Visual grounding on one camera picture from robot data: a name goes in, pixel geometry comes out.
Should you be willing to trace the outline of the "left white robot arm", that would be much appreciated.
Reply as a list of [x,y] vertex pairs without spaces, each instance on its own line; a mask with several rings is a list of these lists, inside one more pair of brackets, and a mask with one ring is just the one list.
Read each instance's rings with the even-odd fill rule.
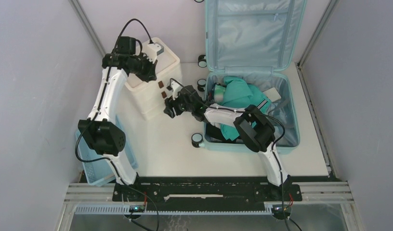
[[138,173],[127,157],[125,132],[117,125],[118,97],[130,74],[144,82],[156,80],[157,56],[162,51],[163,46],[152,40],[141,43],[127,36],[117,39],[102,59],[103,73],[94,107],[86,119],[78,122],[76,143],[84,140],[99,156],[97,161],[109,164],[116,182],[126,185],[124,194],[132,201],[142,197],[143,188],[135,183]]

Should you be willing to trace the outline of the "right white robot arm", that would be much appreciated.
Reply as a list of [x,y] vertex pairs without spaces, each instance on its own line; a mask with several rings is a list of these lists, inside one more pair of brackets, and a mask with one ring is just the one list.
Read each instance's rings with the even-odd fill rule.
[[199,122],[235,128],[249,150],[264,155],[267,179],[272,184],[271,196],[276,200],[284,200],[289,195],[292,181],[277,152],[276,143],[279,139],[275,137],[275,127],[271,123],[273,120],[276,122],[276,119],[263,114],[254,105],[231,108],[205,102],[191,85],[183,86],[175,82],[166,89],[171,92],[171,96],[164,100],[165,114],[174,118],[189,112]]

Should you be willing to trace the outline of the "white three-drawer storage cabinet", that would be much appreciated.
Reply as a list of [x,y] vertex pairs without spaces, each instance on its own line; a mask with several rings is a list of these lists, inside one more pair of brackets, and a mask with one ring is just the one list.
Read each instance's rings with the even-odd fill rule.
[[[164,100],[171,96],[171,92],[167,90],[170,79],[182,81],[180,58],[160,38],[153,37],[152,41],[164,46],[164,52],[157,56],[157,79],[144,82],[136,75],[129,74],[125,83],[131,101],[145,120],[163,113]],[[146,44],[149,44],[149,41],[143,42],[143,52]]]

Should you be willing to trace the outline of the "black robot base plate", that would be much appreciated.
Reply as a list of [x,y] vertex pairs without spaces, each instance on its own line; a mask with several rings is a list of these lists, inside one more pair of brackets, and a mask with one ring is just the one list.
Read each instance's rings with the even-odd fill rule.
[[139,202],[159,212],[250,212],[264,204],[302,201],[298,184],[270,184],[267,177],[139,177],[133,185],[115,184],[114,202]]

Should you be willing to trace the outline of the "light blue hard-shell suitcase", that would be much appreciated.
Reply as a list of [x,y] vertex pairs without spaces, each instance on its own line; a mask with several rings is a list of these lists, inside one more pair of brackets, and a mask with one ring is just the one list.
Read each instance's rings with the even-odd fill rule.
[[292,60],[304,0],[208,0],[205,2],[206,59],[209,75],[203,99],[212,100],[215,85],[238,77],[261,91],[280,95],[267,107],[278,139],[279,154],[300,144],[290,82],[283,71]]

